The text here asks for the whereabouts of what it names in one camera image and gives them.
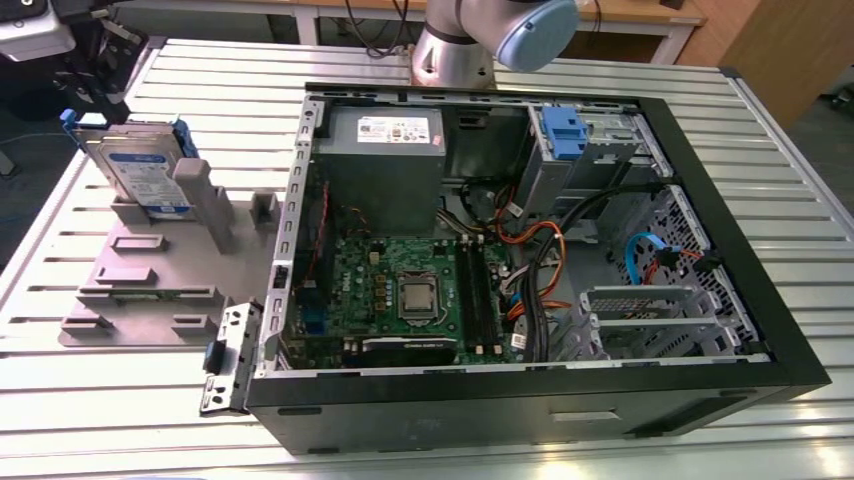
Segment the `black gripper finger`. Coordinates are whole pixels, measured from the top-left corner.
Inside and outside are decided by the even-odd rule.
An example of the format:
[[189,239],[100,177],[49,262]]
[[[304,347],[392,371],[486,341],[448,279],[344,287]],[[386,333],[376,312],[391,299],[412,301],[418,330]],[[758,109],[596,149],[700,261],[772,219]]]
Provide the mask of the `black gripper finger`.
[[104,32],[99,52],[99,79],[107,96],[104,116],[111,123],[123,123],[129,116],[129,107],[124,101],[125,90],[148,44],[148,35],[116,22],[103,22],[101,25]]

